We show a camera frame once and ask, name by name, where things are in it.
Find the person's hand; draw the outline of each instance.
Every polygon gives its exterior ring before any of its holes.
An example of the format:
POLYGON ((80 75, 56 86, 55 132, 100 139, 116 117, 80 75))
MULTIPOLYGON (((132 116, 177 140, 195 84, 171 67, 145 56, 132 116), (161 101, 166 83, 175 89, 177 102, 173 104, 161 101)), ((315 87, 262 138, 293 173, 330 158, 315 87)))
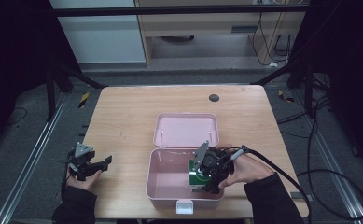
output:
POLYGON ((102 170, 97 171, 94 175, 87 177, 85 181, 80 181, 77 180, 74 176, 70 176, 67 179, 67 186, 91 191, 91 187, 96 182, 96 180, 99 179, 102 172, 102 170))
MULTIPOLYGON (((218 145, 217 148, 227 149, 231 148, 231 145, 218 145)), ((254 160, 245 153, 234 160, 233 164, 234 174, 219 183, 221 189, 240 182, 247 184, 252 183, 274 174, 273 170, 268 166, 260 161, 254 160)))

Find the table top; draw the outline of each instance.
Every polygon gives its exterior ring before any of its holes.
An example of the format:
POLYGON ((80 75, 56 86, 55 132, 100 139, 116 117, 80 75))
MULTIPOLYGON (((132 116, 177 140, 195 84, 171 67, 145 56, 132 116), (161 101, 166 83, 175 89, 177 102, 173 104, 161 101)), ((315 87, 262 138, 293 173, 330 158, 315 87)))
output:
MULTIPOLYGON (((216 116, 219 142, 247 145, 273 161, 294 179, 295 171, 261 86, 136 86, 108 87, 101 92, 84 144, 94 147, 91 161, 112 155, 93 192, 98 195, 98 218, 247 218, 251 203, 243 184, 225 189, 218 208, 195 209, 194 215, 177 215, 175 208, 157 209, 146 194, 153 135, 160 113, 210 113, 216 116), (219 101, 209 100, 211 94, 219 101)), ((297 191, 283 179, 288 191, 297 191)), ((308 209, 295 201, 303 217, 308 209)))

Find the cable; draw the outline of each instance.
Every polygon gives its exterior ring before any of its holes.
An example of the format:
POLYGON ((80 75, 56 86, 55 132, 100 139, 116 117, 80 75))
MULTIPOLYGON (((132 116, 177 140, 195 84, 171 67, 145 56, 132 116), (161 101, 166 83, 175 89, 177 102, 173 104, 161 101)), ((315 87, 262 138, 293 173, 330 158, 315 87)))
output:
POLYGON ((225 159, 226 157, 228 157, 229 155, 235 153, 236 151, 233 151, 231 153, 228 153, 228 154, 225 154, 221 157, 219 157, 218 159, 216 159, 215 161, 213 161, 210 165, 207 166, 207 169, 211 170, 213 168, 213 166, 215 166, 219 161, 225 159))
POLYGON ((68 178, 71 176, 71 175, 69 175, 68 177, 67 177, 67 171, 68 171, 68 163, 70 162, 70 157, 72 157, 72 155, 75 153, 75 150, 74 149, 72 149, 71 151, 69 151, 68 153, 67 153, 67 157, 66 157, 66 159, 64 160, 65 161, 65 163, 64 163, 64 173, 63 173, 63 182, 62 182, 62 185, 61 185, 61 197, 62 197, 62 199, 63 199, 63 196, 64 196, 64 194, 65 194, 65 187, 66 187, 66 185, 67 185, 67 180, 68 180, 68 178))
MULTIPOLYGON (((301 175, 309 175, 312 174, 312 173, 318 173, 318 172, 322 172, 322 173, 331 173, 333 175, 338 175, 338 176, 341 176, 342 178, 346 179, 349 184, 353 185, 353 187, 359 192, 359 194, 362 196, 363 198, 363 191, 362 189, 358 186, 358 184, 356 184, 356 182, 354 182, 351 178, 347 177, 346 175, 342 175, 341 173, 338 173, 338 172, 335 172, 335 171, 332 171, 332 170, 328 170, 328 169, 313 169, 313 170, 309 170, 309 171, 305 171, 305 172, 302 172, 300 174, 297 174, 297 176, 301 176, 301 175)), ((334 210, 332 210, 331 208, 329 208, 327 205, 325 205, 319 197, 317 197, 316 193, 314 190, 312 190, 312 194, 314 195, 314 198, 325 208, 327 209, 330 213, 338 216, 338 217, 341 217, 343 219, 346 219, 346 220, 350 220, 350 221, 357 221, 357 220, 360 220, 363 218, 363 215, 360 216, 360 217, 347 217, 347 216, 344 216, 344 215, 341 215, 341 214, 338 214, 337 212, 335 212, 334 210)))
POLYGON ((278 43, 282 37, 282 35, 277 36, 277 40, 276 40, 276 44, 274 45, 274 52, 276 53, 276 55, 281 56, 281 57, 286 57, 286 62, 288 62, 289 56, 291 55, 291 36, 292 35, 288 35, 288 39, 286 42, 286 49, 277 49, 278 43))
MULTIPOLYGON (((328 100, 326 100, 326 101, 324 101, 324 102, 319 103, 318 105, 316 105, 316 109, 315 109, 315 110, 317 110, 317 109, 321 109, 321 107, 322 107, 322 106, 325 106, 325 103, 328 103, 328 100)), ((301 118, 302 116, 304 116, 304 115, 308 114, 308 112, 313 112, 313 113, 314 113, 314 111, 302 111, 302 112, 300 112, 300 113, 298 113, 298 114, 294 114, 294 115, 288 116, 288 117, 286 117, 286 118, 279 119, 279 120, 277 121, 277 124, 284 124, 284 123, 288 123, 288 122, 290 122, 290 121, 292 121, 292 120, 295 120, 295 119, 301 118)))
POLYGON ((283 132, 283 131, 281 131, 280 133, 288 134, 288 135, 291 135, 291 136, 294 136, 294 137, 299 137, 299 138, 309 138, 309 136, 300 136, 300 135, 296 135, 296 134, 293 134, 293 133, 286 133, 286 132, 283 132))
MULTIPOLYGON (((265 38, 265 35, 263 34, 263 28, 262 28, 262 12, 259 13, 259 20, 258 20, 258 25, 257 25, 257 29, 256 31, 254 32, 253 34, 253 49, 258 57, 258 52, 257 52, 257 49, 255 48, 255 35, 258 31, 258 28, 260 29, 260 32, 262 33, 262 39, 263 39, 263 42, 265 43, 265 47, 266 47, 266 53, 268 54, 268 56, 273 60, 274 63, 280 63, 280 62, 284 62, 285 60, 275 60, 272 55, 270 54, 269 52, 269 46, 268 46, 268 43, 266 41, 266 38, 265 38)), ((258 62, 261 64, 261 65, 269 65, 268 63, 262 63, 259 58, 258 58, 258 62)))
POLYGON ((269 159, 267 159, 265 156, 263 156, 262 154, 260 154, 259 152, 257 152, 256 150, 254 149, 251 149, 251 148, 248 148, 246 146, 242 146, 242 147, 239 147, 239 149, 242 149, 245 153, 251 153, 253 154, 254 156, 260 158, 262 161, 266 162, 268 165, 270 165, 275 171, 277 171, 280 175, 282 175, 283 177, 285 177, 289 182, 291 182, 295 188, 297 188, 297 190, 300 192, 300 194, 303 196, 303 200, 306 202, 306 205, 308 207, 308 210, 309 210, 309 214, 308 214, 308 223, 312 223, 312 216, 311 216, 311 211, 312 211, 312 208, 311 208, 311 205, 310 205, 310 202, 309 202, 309 199, 305 193, 305 191, 303 190, 303 188, 298 184, 297 181, 295 181, 291 176, 289 176, 285 171, 283 171, 280 167, 278 167, 276 164, 274 164, 272 161, 270 161, 269 159))
POLYGON ((327 84, 326 77, 324 76, 324 81, 319 79, 313 74, 314 88, 320 91, 329 91, 330 86, 327 84))
POLYGON ((339 5, 341 4, 341 1, 342 0, 338 0, 338 3, 335 6, 335 8, 333 8, 333 10, 330 12, 330 14, 327 16, 327 18, 323 21, 323 23, 321 23, 321 25, 315 30, 315 32, 312 35, 310 35, 310 37, 306 41, 306 43, 297 52, 295 52, 293 54, 293 58, 296 58, 298 56, 298 54, 300 54, 306 48, 306 46, 309 45, 309 43, 314 39, 314 37, 318 34, 318 32, 321 29, 323 29, 323 27, 327 24, 327 22, 329 21, 329 19, 332 18, 332 16, 335 14, 335 11, 338 9, 339 5))
POLYGON ((16 121, 13 121, 13 122, 10 122, 10 123, 7 123, 7 125, 13 125, 13 124, 16 124, 16 123, 19 123, 21 122, 24 118, 26 118, 27 116, 27 109, 26 108, 23 108, 23 107, 15 107, 14 110, 17 110, 17 109, 21 109, 24 111, 24 115, 21 117, 21 119, 18 119, 16 121))
POLYGON ((320 198, 317 196, 315 190, 314 190, 314 186, 313 186, 313 182, 312 182, 312 176, 311 176, 311 173, 314 173, 314 172, 329 172, 329 173, 332 173, 332 174, 335 174, 335 175, 340 175, 341 177, 347 179, 349 181, 350 184, 352 184, 355 189, 357 189, 362 197, 363 197, 363 191, 361 190, 361 188, 358 187, 358 185, 356 183, 354 183, 349 177, 345 176, 345 175, 342 175, 340 173, 337 173, 337 172, 334 172, 334 171, 331 171, 331 170, 328 170, 328 169, 316 169, 316 170, 311 170, 311 160, 310 160, 310 157, 311 157, 311 144, 312 144, 312 139, 313 139, 313 136, 314 136, 314 130, 316 129, 316 127, 318 126, 317 125, 317 110, 320 108, 320 104, 324 104, 325 105, 328 105, 327 103, 329 102, 329 100, 325 100, 324 102, 322 103, 319 103, 320 100, 317 101, 317 104, 316 106, 314 107, 314 111, 313 111, 313 119, 314 119, 314 123, 313 123, 313 127, 311 129, 311 132, 310 132, 310 135, 309 135, 309 140, 308 140, 308 148, 307 148, 307 168, 306 168, 306 172, 303 172, 299 175, 305 175, 307 174, 308 176, 308 183, 309 183, 309 187, 312 191, 312 194, 314 195, 315 199, 324 207, 326 208, 330 213, 332 213, 333 215, 337 216, 337 217, 340 217, 340 218, 343 218, 343 219, 346 219, 346 220, 350 220, 350 221, 357 221, 357 220, 360 220, 363 218, 363 215, 360 216, 360 217, 347 217, 347 216, 344 216, 336 211, 334 211, 333 209, 329 208, 327 205, 325 205, 321 200, 320 198))

